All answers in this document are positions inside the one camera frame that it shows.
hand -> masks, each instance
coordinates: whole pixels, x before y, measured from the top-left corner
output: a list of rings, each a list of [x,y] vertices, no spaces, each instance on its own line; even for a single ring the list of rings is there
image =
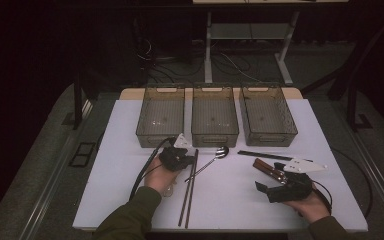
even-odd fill
[[[303,200],[283,202],[284,204],[292,207],[309,222],[313,223],[319,219],[330,216],[330,213],[323,201],[315,192]]]
[[[167,170],[157,156],[152,160],[146,173],[145,186],[151,187],[163,195],[164,191],[176,180],[180,171],[172,172]]]

chopstick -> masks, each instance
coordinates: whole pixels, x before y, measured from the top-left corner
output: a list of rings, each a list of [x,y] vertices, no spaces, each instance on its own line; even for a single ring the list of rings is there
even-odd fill
[[[195,165],[193,166],[193,174],[194,175],[196,174],[196,165],[198,165],[198,153],[199,153],[199,150],[196,149],[196,151],[195,151]],[[194,187],[194,185],[195,185],[195,178],[192,178],[191,192],[190,192],[190,195],[189,195],[188,212],[187,212],[187,215],[186,215],[186,223],[185,223],[185,228],[186,229],[189,226],[189,215],[191,213],[192,195],[193,195],[193,187]]]
[[[195,172],[195,174],[193,174],[192,176],[190,176],[189,178],[187,178],[186,180],[185,180],[185,182],[187,182],[187,183],[189,183],[190,182],[190,180],[192,179],[192,178],[195,178],[200,172],[202,172],[205,168],[207,168],[212,162],[214,162],[216,160],[216,158],[213,158],[213,160],[211,160],[211,161],[209,161],[207,164],[205,164],[202,168],[200,168],[199,170],[198,170],[198,172]]]
[[[240,150],[238,154],[253,156],[253,157],[271,158],[271,159],[284,160],[284,161],[291,161],[292,159],[294,159],[293,157],[279,156],[279,155],[273,155],[273,154],[267,154],[267,153],[249,152],[249,151],[243,151],[243,150]]]
[[[199,152],[198,149],[196,149],[195,150],[195,161],[191,166],[191,172],[189,174],[189,178],[193,176],[194,169],[196,171],[196,160],[198,160],[198,152]],[[191,181],[188,181],[188,186],[186,187],[186,192],[185,192],[185,198],[183,199],[182,212],[180,213],[179,224],[177,225],[179,227],[182,225],[183,213],[185,212],[186,201],[188,200],[188,193],[189,193],[190,185],[191,185]]]

gray floor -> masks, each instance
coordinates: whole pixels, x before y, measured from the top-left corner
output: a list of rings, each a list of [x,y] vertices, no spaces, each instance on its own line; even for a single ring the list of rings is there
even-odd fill
[[[243,52],[240,56],[232,52],[232,45],[217,43],[213,47],[213,62],[217,61],[215,64],[218,64],[218,67],[213,66],[215,82],[250,81],[248,77],[238,74],[227,58],[216,54],[218,52],[228,56],[252,78],[261,81],[281,81],[273,57],[273,53],[279,47],[278,44],[262,42],[241,47]],[[348,43],[322,46],[292,45],[286,57],[286,64],[294,81],[293,86],[302,88],[332,72],[347,59],[352,49],[353,45]],[[173,80],[187,84],[203,81],[203,68],[200,64],[202,60],[202,57],[196,57],[194,64],[189,65],[173,63],[166,58],[160,59],[162,67],[157,65],[156,69],[166,74],[151,71],[149,80],[150,82]],[[373,128],[359,130],[357,134],[352,133],[344,123],[346,99],[337,102],[329,101],[325,96],[328,88],[329,84],[326,84],[305,97],[310,100],[330,146],[335,149],[333,153],[344,176],[361,210],[365,212],[369,205],[369,190],[363,175],[347,157],[365,169],[364,157],[367,158],[367,156],[363,153],[364,149],[367,149],[369,156],[384,176],[384,120],[374,110],[370,101],[359,94],[357,113],[364,114]],[[91,233],[73,229],[71,225],[91,171],[94,156],[99,149],[100,136],[105,131],[117,97],[118,93],[101,94],[98,100],[85,107],[85,121],[78,130],[73,131],[71,125],[64,125],[64,122],[67,122],[67,114],[73,111],[72,87],[61,95],[0,205],[0,240],[89,239],[91,237]],[[81,142],[92,142],[98,145],[93,151],[89,164],[85,168],[67,166]],[[356,144],[360,142],[363,144],[363,151]],[[372,183],[372,187],[373,207],[367,218],[369,232],[357,235],[361,239],[384,239],[384,193],[381,193],[376,184]],[[306,231],[290,233],[288,236],[293,240],[311,239]],[[222,236],[219,239],[228,239],[228,237]],[[235,239],[259,239],[259,237],[236,236]]]

person's right hand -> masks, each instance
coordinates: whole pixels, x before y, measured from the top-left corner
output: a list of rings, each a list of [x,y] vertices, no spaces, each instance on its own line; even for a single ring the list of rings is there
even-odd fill
[[[315,192],[303,200],[283,202],[284,204],[292,207],[309,222],[313,223],[319,219],[330,216],[329,211],[324,205],[323,201]]]

black chopstick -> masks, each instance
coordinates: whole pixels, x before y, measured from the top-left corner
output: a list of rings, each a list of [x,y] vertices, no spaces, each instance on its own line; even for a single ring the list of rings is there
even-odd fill
[[[189,174],[189,178],[193,176],[194,169],[196,169],[196,160],[198,159],[198,149],[195,150],[195,161],[191,166],[191,172]],[[183,220],[183,213],[185,212],[185,206],[186,206],[186,201],[188,200],[188,193],[189,193],[189,188],[191,185],[191,181],[188,181],[188,186],[186,187],[186,192],[185,192],[185,198],[183,199],[183,205],[182,205],[182,212],[180,213],[180,219],[179,219],[179,224],[177,226],[182,225],[182,220]]]
[[[198,153],[199,153],[199,150],[196,149],[196,151],[195,151],[195,165],[193,166],[193,175],[196,174],[196,165],[198,165]],[[189,205],[188,205],[188,212],[187,212],[187,215],[186,215],[185,228],[188,228],[188,226],[189,226],[189,215],[191,213],[192,195],[193,195],[193,187],[194,187],[194,185],[195,185],[195,178],[192,178],[192,186],[191,186],[191,192],[190,192],[190,195],[189,195]]]
[[[272,158],[272,159],[285,160],[285,161],[292,160],[291,157],[278,156],[278,155],[272,155],[272,154],[267,154],[267,153],[248,152],[248,151],[243,151],[243,150],[240,150],[238,152],[238,154],[240,154],[240,155],[247,155],[247,156],[253,156],[253,157]]]

